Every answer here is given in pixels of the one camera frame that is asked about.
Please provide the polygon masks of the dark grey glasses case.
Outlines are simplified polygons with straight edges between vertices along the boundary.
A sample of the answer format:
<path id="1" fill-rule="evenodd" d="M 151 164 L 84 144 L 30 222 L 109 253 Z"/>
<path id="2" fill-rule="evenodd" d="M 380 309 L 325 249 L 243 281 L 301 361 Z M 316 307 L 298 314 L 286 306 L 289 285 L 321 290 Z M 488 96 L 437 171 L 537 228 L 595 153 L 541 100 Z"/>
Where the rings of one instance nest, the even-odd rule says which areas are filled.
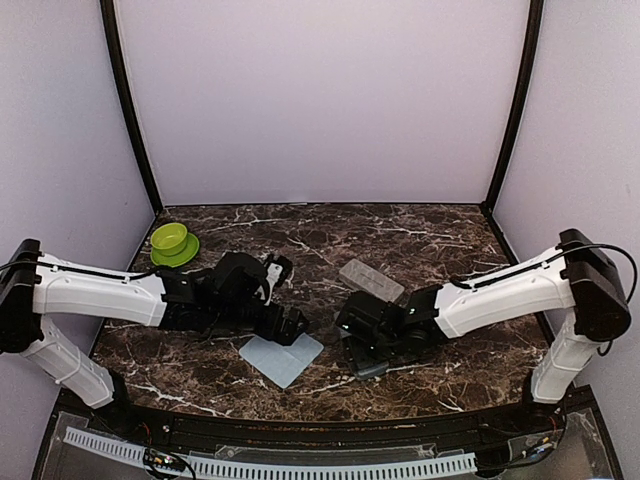
<path id="1" fill-rule="evenodd" d="M 342 339 L 346 361 L 357 380 L 364 381 L 387 372 L 389 361 L 376 358 L 361 340 L 353 336 Z"/>

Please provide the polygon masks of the blue cleaning cloth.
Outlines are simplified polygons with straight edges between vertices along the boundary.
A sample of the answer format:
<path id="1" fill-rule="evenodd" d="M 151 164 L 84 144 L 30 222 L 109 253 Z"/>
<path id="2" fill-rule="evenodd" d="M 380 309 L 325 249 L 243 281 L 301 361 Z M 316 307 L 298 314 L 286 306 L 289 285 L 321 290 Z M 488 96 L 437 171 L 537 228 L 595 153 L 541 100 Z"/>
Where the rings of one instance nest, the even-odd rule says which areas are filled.
<path id="1" fill-rule="evenodd" d="M 240 348 L 239 355 L 279 388 L 286 389 L 323 350 L 322 343 L 303 333 L 290 346 L 254 336 Z"/>

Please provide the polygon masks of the light grey glasses case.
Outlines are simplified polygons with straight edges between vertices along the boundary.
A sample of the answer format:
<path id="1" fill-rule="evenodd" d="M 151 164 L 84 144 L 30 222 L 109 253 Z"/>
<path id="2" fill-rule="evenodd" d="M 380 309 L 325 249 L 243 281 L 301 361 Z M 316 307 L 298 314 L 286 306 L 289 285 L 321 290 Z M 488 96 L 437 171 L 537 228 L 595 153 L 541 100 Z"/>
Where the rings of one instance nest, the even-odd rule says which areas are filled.
<path id="1" fill-rule="evenodd" d="M 364 291 L 387 302 L 397 301 L 405 291 L 404 286 L 357 259 L 344 265 L 338 278 L 354 291 Z"/>

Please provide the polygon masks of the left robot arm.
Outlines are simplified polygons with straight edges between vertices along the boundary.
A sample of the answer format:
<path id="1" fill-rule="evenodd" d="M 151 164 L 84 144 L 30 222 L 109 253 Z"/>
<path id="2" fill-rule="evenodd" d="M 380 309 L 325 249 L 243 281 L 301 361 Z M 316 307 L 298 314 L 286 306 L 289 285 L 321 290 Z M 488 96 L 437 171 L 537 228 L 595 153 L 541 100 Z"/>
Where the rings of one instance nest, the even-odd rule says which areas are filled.
<path id="1" fill-rule="evenodd" d="M 24 240 L 1 268 L 1 350 L 19 354 L 75 393 L 120 436 L 141 427 L 123 380 L 99 366 L 54 325 L 54 314 L 120 319 L 166 331 L 250 330 L 282 346 L 308 327 L 297 308 L 273 300 L 292 272 L 283 256 L 261 261 L 228 252 L 212 268 L 182 272 L 156 266 L 145 273 L 63 261 Z"/>

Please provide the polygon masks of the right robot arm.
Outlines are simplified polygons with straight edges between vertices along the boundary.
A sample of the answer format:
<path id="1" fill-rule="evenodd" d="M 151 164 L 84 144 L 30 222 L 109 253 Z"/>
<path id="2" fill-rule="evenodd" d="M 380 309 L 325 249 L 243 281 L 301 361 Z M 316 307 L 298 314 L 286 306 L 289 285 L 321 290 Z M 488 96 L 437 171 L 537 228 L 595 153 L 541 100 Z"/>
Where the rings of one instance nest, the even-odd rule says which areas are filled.
<path id="1" fill-rule="evenodd" d="M 530 375 L 525 400 L 510 413 L 521 434 L 534 432 L 598 349 L 627 332 L 629 300 L 611 245 L 578 229 L 560 233 L 556 246 L 517 265 L 467 280 L 414 291 L 399 306 L 368 292 L 352 293 L 335 324 L 355 348 L 352 368 L 422 353 L 475 330 L 517 317 L 562 310 L 565 320 Z"/>

